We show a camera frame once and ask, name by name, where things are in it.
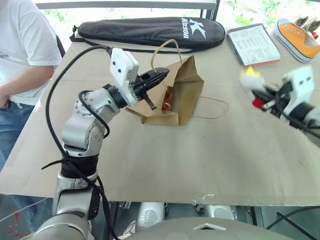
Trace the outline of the orange canvas sneaker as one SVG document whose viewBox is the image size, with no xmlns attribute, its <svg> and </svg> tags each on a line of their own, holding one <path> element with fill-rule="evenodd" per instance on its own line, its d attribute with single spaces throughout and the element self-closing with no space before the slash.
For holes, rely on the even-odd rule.
<svg viewBox="0 0 320 240">
<path fill-rule="evenodd" d="M 320 44 L 304 28 L 286 18 L 277 21 L 273 34 L 289 53 L 301 63 L 309 63 L 320 54 Z"/>
</svg>

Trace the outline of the black chair backrest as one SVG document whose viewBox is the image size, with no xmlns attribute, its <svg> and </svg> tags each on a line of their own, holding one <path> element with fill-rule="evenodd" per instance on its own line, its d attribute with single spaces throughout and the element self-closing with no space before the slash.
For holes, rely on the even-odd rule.
<svg viewBox="0 0 320 240">
<path fill-rule="evenodd" d="M 60 38 L 58 37 L 58 35 L 56 36 L 56 41 L 57 41 L 57 47 L 59 49 L 60 55 L 63 58 L 64 55 L 66 54 L 66 51 L 65 51 L 63 44 L 62 44 Z"/>
</svg>

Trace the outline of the brown paper bag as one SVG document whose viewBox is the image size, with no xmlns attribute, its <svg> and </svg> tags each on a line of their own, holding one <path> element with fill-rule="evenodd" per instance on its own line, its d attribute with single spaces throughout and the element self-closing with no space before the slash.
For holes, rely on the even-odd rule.
<svg viewBox="0 0 320 240">
<path fill-rule="evenodd" d="M 176 40 L 170 39 L 153 50 L 150 59 L 150 66 L 155 70 L 154 60 L 160 50 L 173 43 L 177 51 L 179 61 L 169 65 L 169 73 L 166 78 L 157 86 L 147 92 L 147 95 L 155 103 L 156 109 L 151 110 L 143 100 L 133 107 L 126 107 L 125 110 L 140 117 L 142 124 L 162 126 L 185 126 L 194 116 L 194 111 L 204 86 L 204 80 L 198 75 L 195 58 L 190 56 L 182 58 L 182 52 Z M 172 93 L 171 109 L 162 110 L 162 104 L 167 92 Z"/>
</svg>

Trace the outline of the person in white t-shirt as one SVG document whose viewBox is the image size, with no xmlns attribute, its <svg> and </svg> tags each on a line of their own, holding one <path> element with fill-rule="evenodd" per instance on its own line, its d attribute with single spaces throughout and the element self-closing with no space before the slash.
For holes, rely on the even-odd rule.
<svg viewBox="0 0 320 240">
<path fill-rule="evenodd" d="M 32 0 L 0 0 L 0 85 L 30 66 L 56 70 L 62 60 L 56 36 Z M 8 108 L 0 109 L 0 173 L 48 81 L 9 96 Z"/>
</svg>

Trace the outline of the dark window frame post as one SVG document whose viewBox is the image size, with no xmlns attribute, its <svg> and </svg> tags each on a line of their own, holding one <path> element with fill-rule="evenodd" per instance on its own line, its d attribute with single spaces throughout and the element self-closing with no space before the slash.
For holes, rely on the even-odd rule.
<svg viewBox="0 0 320 240">
<path fill-rule="evenodd" d="M 219 7 L 221 0 L 215 0 L 215 8 L 214 9 L 201 9 L 200 17 L 208 20 L 215 21 L 217 19 Z"/>
</svg>

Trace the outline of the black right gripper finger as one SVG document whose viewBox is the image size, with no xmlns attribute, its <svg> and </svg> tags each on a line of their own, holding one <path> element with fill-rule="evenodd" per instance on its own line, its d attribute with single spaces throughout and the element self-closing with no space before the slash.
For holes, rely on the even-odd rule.
<svg viewBox="0 0 320 240">
<path fill-rule="evenodd" d="M 252 89 L 255 98 L 273 98 L 273 95 L 262 89 Z"/>
<path fill-rule="evenodd" d="M 269 102 L 264 103 L 264 104 L 261 106 L 260 109 L 261 109 L 262 111 L 268 111 L 268 110 L 272 109 L 275 104 L 276 104 L 276 101 L 273 99 L 273 100 L 271 100 L 271 101 L 269 101 Z"/>
</svg>

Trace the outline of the black racket bag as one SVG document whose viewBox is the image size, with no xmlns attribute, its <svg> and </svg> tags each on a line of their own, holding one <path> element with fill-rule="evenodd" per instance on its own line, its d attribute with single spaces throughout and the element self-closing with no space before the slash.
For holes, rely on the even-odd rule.
<svg viewBox="0 0 320 240">
<path fill-rule="evenodd" d="M 199 17 L 152 17 L 88 21 L 72 28 L 73 43 L 97 45 L 97 40 L 159 47 L 170 43 L 167 54 L 176 46 L 183 54 L 205 51 L 219 46 L 226 37 L 225 28 L 214 20 Z"/>
</svg>

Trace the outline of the beige plush toy with ears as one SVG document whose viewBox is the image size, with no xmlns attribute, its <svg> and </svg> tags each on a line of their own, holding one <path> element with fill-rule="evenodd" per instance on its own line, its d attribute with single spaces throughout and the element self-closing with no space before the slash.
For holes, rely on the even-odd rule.
<svg viewBox="0 0 320 240">
<path fill-rule="evenodd" d="M 319 37 L 319 35 L 316 33 L 316 30 L 320 28 L 320 18 L 309 18 L 307 15 L 298 15 L 293 19 L 293 22 L 295 25 L 310 33 L 315 40 Z"/>
</svg>

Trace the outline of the white plush toy yellow crest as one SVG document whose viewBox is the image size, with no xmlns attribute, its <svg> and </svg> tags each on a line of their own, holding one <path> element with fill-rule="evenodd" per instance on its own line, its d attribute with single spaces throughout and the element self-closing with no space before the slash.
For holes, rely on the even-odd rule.
<svg viewBox="0 0 320 240">
<path fill-rule="evenodd" d="M 265 103 L 254 94 L 254 91 L 265 93 L 265 79 L 260 76 L 259 72 L 254 71 L 252 66 L 249 66 L 241 72 L 239 81 L 252 105 L 261 109 Z"/>
</svg>

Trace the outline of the grey robot torso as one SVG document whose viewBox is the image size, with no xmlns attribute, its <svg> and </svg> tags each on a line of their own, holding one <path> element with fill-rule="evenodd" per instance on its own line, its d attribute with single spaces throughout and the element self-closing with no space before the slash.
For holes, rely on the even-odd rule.
<svg viewBox="0 0 320 240">
<path fill-rule="evenodd" d="M 164 220 L 124 240 L 295 240 L 252 224 L 212 217 Z"/>
</svg>

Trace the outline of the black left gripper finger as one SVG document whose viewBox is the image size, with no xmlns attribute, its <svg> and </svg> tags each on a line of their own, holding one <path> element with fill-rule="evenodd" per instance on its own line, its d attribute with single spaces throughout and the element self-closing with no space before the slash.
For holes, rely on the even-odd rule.
<svg viewBox="0 0 320 240">
<path fill-rule="evenodd" d="M 149 72 L 142 75 L 144 88 L 154 88 L 168 75 L 168 72 Z"/>
<path fill-rule="evenodd" d="M 139 77 L 143 81 L 163 81 L 167 75 L 169 74 L 170 70 L 166 67 L 158 67 L 155 70 L 151 69 Z"/>
</svg>

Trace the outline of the clear plastic sheet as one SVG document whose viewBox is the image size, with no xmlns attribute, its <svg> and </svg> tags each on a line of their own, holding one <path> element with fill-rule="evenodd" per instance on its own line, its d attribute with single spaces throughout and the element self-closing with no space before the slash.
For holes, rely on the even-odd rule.
<svg viewBox="0 0 320 240">
<path fill-rule="evenodd" d="M 52 216 L 53 199 L 0 194 L 0 240 L 19 240 Z"/>
</svg>

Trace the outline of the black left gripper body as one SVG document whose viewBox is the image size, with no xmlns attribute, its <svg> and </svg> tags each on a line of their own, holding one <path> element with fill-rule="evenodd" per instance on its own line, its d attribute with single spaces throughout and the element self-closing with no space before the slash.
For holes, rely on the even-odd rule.
<svg viewBox="0 0 320 240">
<path fill-rule="evenodd" d="M 138 75 L 136 80 L 130 84 L 137 102 L 145 101 L 151 110 L 155 110 L 157 107 L 150 100 L 147 91 L 155 86 L 155 82 L 155 74 L 142 74 Z"/>
</svg>

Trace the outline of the silver rounded robot leg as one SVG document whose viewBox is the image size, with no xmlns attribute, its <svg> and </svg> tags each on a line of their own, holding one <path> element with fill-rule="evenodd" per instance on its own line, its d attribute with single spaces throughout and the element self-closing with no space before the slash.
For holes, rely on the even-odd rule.
<svg viewBox="0 0 320 240">
<path fill-rule="evenodd" d="M 164 202 L 141 202 L 136 225 L 140 229 L 151 227 L 165 220 Z"/>
<path fill-rule="evenodd" d="M 234 212 L 230 205 L 205 205 L 204 212 L 209 218 L 235 220 Z"/>
</svg>

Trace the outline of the person's hand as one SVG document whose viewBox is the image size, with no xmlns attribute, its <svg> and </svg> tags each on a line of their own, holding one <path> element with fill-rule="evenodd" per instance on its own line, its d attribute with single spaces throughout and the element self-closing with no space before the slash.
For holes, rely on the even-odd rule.
<svg viewBox="0 0 320 240">
<path fill-rule="evenodd" d="M 10 94 L 7 84 L 0 84 L 0 109 L 8 108 Z"/>
</svg>

